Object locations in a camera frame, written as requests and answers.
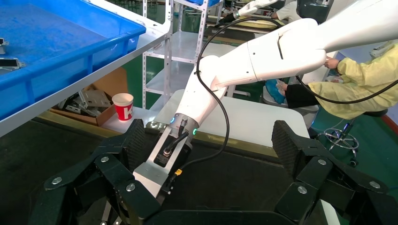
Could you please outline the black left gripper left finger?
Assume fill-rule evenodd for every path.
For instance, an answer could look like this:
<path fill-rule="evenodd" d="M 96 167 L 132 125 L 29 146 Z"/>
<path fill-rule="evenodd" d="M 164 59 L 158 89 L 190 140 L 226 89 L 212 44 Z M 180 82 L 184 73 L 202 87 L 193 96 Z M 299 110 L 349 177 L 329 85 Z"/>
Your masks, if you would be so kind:
<path fill-rule="evenodd" d="M 150 218 L 161 205 L 133 175 L 149 156 L 145 128 L 133 120 L 121 135 L 105 138 L 83 161 L 44 184 L 45 218 L 77 218 L 98 199 L 106 198 L 121 218 Z"/>

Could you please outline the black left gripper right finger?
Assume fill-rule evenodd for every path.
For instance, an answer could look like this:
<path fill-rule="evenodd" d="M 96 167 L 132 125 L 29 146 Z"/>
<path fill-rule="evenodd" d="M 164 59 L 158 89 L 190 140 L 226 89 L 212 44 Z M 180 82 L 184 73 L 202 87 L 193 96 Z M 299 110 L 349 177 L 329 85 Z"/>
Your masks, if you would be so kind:
<path fill-rule="evenodd" d="M 274 123 L 273 149 L 293 183 L 275 207 L 292 222 L 304 222 L 319 200 L 350 222 L 388 222 L 388 187 L 337 160 L 317 140 L 305 138 L 283 120 Z"/>

